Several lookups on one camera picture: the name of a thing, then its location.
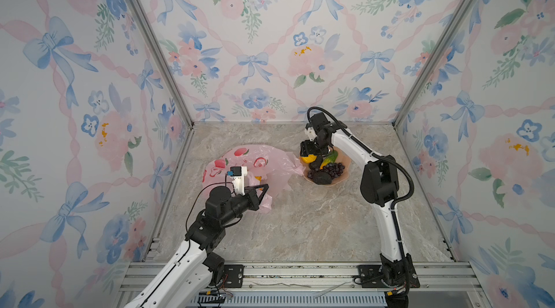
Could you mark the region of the yellow bell pepper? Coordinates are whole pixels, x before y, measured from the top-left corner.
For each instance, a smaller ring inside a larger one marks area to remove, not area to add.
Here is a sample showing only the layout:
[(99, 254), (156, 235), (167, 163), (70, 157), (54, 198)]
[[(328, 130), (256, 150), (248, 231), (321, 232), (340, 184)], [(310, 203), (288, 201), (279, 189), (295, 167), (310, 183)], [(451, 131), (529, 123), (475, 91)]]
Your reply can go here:
[(300, 160), (301, 160), (302, 162), (304, 162), (305, 164), (310, 164), (310, 163), (312, 163), (312, 162), (315, 162), (316, 159), (317, 159), (317, 156), (312, 155), (312, 154), (310, 154), (310, 155), (308, 155), (308, 156), (301, 156), (301, 157), (300, 157)]

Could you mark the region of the pink plastic bag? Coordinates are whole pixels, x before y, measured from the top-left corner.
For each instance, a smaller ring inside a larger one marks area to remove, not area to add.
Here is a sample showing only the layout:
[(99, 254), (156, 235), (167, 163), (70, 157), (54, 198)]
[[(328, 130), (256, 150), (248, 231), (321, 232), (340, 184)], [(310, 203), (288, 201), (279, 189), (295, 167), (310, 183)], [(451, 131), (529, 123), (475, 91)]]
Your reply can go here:
[(202, 175), (203, 198), (208, 198), (210, 189), (218, 185), (234, 188), (231, 177), (227, 175), (233, 166), (247, 168), (245, 185), (269, 185), (260, 206), (261, 213), (269, 213), (277, 196), (291, 190), (288, 183), (291, 177), (304, 174), (300, 160), (291, 152), (270, 145), (238, 146), (205, 167)]

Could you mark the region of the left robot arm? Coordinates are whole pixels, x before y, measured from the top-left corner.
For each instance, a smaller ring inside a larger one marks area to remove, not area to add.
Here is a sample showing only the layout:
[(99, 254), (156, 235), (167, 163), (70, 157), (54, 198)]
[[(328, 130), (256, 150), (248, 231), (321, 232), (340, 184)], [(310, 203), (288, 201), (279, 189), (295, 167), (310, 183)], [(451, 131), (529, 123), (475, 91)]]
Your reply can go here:
[(232, 193), (227, 184), (211, 185), (199, 212), (173, 257), (127, 307), (187, 307), (207, 287), (223, 282), (225, 260), (214, 253), (227, 228), (247, 211), (258, 211), (269, 186), (245, 187)]

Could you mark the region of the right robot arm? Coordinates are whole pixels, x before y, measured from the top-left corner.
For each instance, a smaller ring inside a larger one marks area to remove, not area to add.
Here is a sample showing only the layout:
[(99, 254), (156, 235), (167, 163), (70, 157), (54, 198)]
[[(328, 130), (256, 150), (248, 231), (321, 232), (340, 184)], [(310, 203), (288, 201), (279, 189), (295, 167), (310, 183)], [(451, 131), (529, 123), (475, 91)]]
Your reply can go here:
[(308, 139), (300, 144), (300, 158), (308, 165), (307, 177), (316, 185), (330, 185), (338, 179), (346, 168), (329, 158), (339, 150), (361, 168), (361, 196), (374, 208), (381, 241), (380, 271), (370, 278), (359, 275), (355, 282), (362, 286), (381, 281), (393, 296), (408, 295), (416, 272), (403, 242), (397, 205), (413, 196), (413, 179), (393, 156), (371, 149), (329, 111), (313, 106), (306, 117)]

